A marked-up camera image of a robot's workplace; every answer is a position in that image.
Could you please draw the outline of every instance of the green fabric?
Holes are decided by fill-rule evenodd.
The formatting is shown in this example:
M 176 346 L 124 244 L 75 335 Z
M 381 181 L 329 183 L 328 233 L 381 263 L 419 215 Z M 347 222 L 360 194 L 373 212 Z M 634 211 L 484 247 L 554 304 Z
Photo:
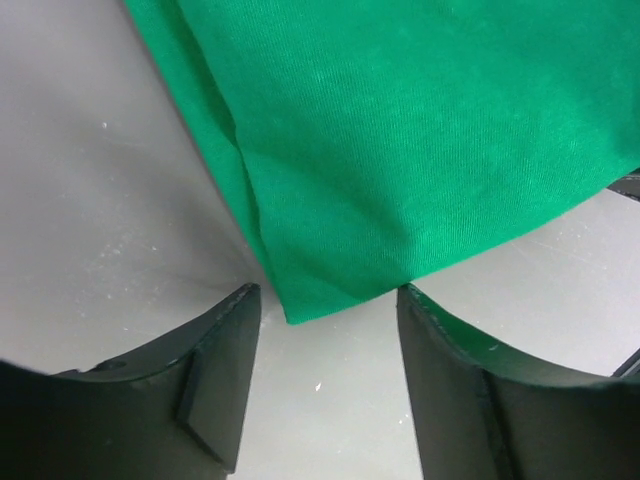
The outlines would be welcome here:
M 637 0 L 126 3 L 291 323 L 640 166 Z

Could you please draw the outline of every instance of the towel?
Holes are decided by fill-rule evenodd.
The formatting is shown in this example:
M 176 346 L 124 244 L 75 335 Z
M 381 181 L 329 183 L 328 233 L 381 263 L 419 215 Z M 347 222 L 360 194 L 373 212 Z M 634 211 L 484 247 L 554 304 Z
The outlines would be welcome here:
M 125 2 L 292 324 L 640 166 L 637 0 Z

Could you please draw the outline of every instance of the green cloth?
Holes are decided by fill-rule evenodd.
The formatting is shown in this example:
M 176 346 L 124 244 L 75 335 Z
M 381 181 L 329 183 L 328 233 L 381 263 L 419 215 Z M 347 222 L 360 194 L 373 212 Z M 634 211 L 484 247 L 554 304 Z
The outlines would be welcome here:
M 126 3 L 290 323 L 640 166 L 637 0 Z

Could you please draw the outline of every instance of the folded cloth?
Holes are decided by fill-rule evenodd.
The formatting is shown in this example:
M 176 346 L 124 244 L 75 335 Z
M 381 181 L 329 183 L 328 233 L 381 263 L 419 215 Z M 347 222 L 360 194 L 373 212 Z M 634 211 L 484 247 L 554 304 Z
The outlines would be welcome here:
M 290 323 L 640 166 L 637 0 L 126 3 Z

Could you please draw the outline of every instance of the gray surface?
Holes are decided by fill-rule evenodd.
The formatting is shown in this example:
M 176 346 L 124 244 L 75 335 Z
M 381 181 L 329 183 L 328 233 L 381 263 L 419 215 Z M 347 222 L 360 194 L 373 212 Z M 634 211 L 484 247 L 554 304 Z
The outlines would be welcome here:
M 262 280 L 117 0 L 0 0 L 0 102 L 0 357 L 89 368 Z M 638 219 L 605 192 L 418 285 L 608 374 L 640 346 Z M 267 295 L 233 478 L 420 478 L 393 295 L 300 327 Z

